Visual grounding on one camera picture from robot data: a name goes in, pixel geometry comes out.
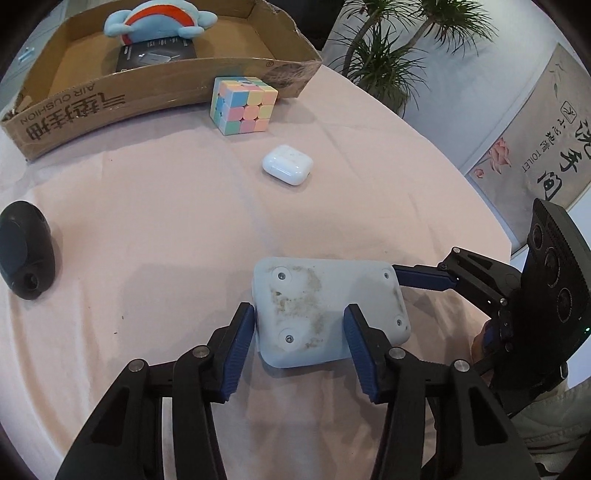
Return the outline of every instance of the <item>potted plant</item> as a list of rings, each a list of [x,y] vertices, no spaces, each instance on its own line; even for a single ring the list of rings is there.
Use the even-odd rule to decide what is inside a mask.
[[[347,46],[342,75],[396,113],[404,112],[410,98],[417,101],[415,85],[425,83],[422,59],[412,54],[421,37],[434,31],[436,42],[455,53],[476,48],[478,39],[493,41],[496,34],[488,13],[473,0],[348,0],[343,15],[362,17],[363,24],[348,27],[350,36],[338,40]],[[397,46],[396,27],[417,24],[410,40]]]

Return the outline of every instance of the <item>pastel rubik's cube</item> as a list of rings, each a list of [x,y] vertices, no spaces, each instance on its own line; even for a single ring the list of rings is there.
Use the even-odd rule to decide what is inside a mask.
[[[224,135],[264,132],[277,90],[256,77],[219,77],[209,115]]]

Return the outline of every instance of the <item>plush toy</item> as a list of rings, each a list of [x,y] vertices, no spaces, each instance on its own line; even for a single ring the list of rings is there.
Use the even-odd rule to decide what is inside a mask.
[[[184,0],[150,0],[133,10],[119,10],[105,22],[105,35],[121,36],[123,45],[179,36],[191,39],[217,22],[211,12],[199,11]]]

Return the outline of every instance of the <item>cardboard box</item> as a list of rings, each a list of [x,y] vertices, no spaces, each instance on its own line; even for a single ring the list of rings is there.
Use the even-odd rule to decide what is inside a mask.
[[[218,22],[193,40],[197,58],[115,73],[121,49],[107,16],[141,0],[116,0],[67,20],[29,71],[2,127],[28,160],[125,118],[212,98],[216,77],[253,76],[297,97],[321,65],[283,10],[264,0],[191,0]]]

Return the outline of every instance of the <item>pink tablecloth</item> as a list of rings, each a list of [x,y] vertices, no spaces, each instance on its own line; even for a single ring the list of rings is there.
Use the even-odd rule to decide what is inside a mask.
[[[262,257],[435,265],[458,245],[509,260],[509,240],[445,156],[326,67],[275,107],[266,133],[225,138],[208,110],[112,125],[29,166],[0,138],[0,206],[38,205],[59,262],[37,301],[0,288],[0,422],[40,480],[127,362],[175,360],[230,321]],[[315,161],[299,187],[261,169],[282,143]],[[454,292],[404,298],[407,349],[469,357],[483,314]],[[361,480],[384,409],[350,360],[278,371],[251,348],[238,392],[214,415],[230,480]]]

